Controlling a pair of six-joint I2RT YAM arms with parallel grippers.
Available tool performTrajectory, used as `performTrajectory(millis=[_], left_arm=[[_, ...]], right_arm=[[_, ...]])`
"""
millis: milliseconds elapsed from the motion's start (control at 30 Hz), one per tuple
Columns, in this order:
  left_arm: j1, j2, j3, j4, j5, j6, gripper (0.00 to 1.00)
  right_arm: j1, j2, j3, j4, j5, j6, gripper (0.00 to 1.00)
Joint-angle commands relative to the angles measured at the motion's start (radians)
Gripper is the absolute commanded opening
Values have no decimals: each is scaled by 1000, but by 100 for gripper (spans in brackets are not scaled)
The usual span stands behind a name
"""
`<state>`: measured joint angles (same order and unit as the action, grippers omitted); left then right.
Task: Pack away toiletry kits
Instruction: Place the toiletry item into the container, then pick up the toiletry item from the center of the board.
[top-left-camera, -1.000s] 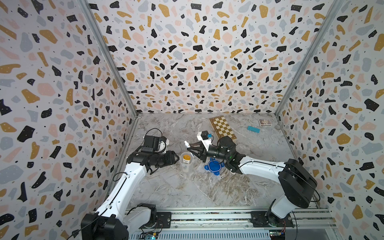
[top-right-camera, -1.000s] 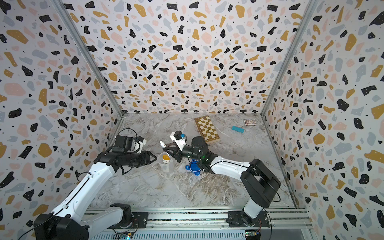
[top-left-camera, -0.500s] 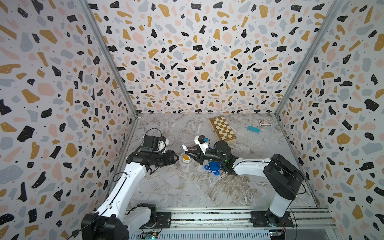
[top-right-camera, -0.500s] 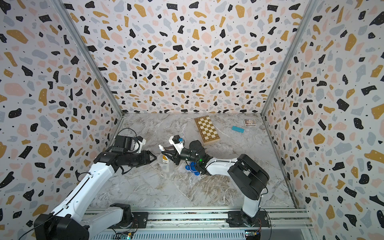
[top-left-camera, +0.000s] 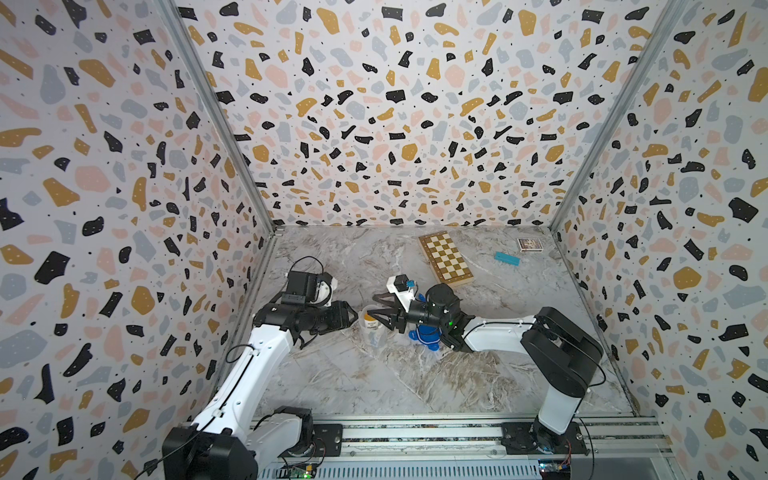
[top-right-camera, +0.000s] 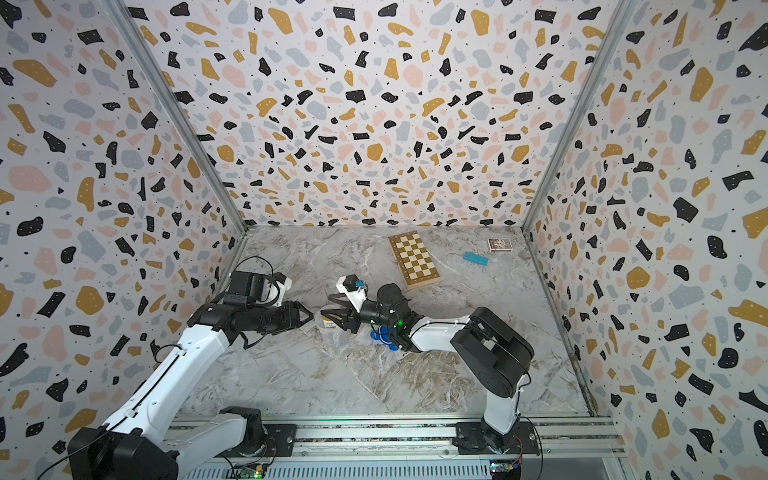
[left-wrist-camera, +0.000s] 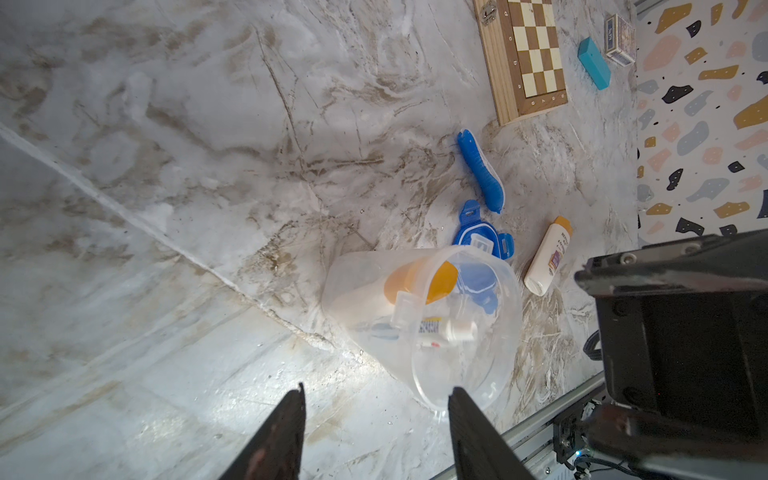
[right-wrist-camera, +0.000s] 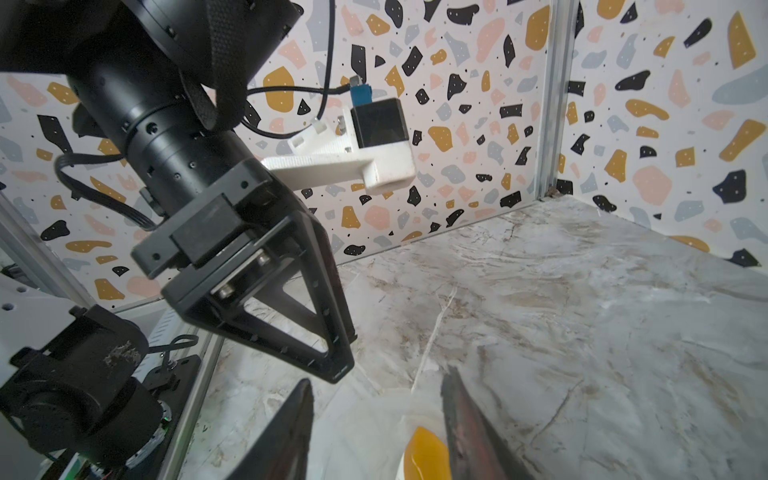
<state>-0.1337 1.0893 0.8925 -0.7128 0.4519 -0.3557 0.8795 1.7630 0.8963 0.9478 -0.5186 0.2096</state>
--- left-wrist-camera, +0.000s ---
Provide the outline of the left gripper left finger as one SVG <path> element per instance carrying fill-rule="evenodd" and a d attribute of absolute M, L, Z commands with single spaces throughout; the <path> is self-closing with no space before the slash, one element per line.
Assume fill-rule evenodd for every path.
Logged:
<path fill-rule="evenodd" d="M 298 479 L 306 427 L 304 385 L 289 390 L 220 479 Z"/>

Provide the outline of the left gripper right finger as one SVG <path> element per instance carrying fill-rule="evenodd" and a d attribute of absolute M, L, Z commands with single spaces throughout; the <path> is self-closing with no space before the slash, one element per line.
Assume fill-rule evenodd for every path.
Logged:
<path fill-rule="evenodd" d="M 448 414 L 459 480 L 534 479 L 463 388 L 453 389 Z"/>

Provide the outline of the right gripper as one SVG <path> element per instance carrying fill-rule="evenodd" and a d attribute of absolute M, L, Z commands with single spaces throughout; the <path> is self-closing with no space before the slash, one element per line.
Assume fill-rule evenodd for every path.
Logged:
<path fill-rule="evenodd" d="M 610 403 L 589 447 L 638 476 L 767 475 L 767 234 L 706 235 L 590 259 Z"/>

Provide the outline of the clear plastic container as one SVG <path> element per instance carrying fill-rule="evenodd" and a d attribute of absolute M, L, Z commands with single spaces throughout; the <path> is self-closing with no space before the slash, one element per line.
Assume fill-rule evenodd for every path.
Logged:
<path fill-rule="evenodd" d="M 514 369 L 522 290 L 509 263 L 477 247 L 342 255 L 330 267 L 321 306 L 438 412 L 456 387 L 487 408 Z"/>

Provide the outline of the white bottle orange cap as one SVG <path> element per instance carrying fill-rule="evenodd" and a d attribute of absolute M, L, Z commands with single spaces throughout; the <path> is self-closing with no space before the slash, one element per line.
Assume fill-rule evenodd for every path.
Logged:
<path fill-rule="evenodd" d="M 558 216 L 548 227 L 523 279 L 534 295 L 544 296 L 561 265 L 573 235 L 570 221 Z"/>

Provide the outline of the cream tube orange cap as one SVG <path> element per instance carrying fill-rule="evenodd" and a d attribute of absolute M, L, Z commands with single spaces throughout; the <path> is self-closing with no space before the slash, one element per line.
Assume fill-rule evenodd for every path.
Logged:
<path fill-rule="evenodd" d="M 458 269 L 450 262 L 443 262 L 427 277 L 431 272 L 430 262 L 428 257 L 420 258 L 341 294 L 331 302 L 331 313 L 345 324 L 355 324 L 391 316 L 401 293 L 414 295 L 416 299 L 424 293 L 426 305 L 447 297 L 458 282 Z"/>

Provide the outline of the blue container lid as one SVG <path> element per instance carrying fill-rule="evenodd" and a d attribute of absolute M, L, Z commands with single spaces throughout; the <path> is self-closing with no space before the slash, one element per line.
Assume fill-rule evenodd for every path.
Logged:
<path fill-rule="evenodd" d="M 459 213 L 459 230 L 454 245 L 472 246 L 501 260 L 508 260 L 515 253 L 513 237 L 499 233 L 480 215 L 481 205 L 476 200 L 465 202 Z M 485 264 L 459 266 L 459 290 L 468 294 L 486 314 L 494 314 L 498 308 L 497 275 Z"/>

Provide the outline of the white blue toothpaste tube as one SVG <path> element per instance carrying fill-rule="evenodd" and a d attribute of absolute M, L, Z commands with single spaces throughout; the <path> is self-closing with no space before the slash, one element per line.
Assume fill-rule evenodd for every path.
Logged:
<path fill-rule="evenodd" d="M 404 337 L 407 328 L 379 322 L 357 327 L 356 332 L 378 340 L 396 341 Z M 476 341 L 478 336 L 478 326 L 472 320 L 428 317 L 419 324 L 415 334 L 415 344 L 425 348 L 449 348 L 461 343 Z"/>

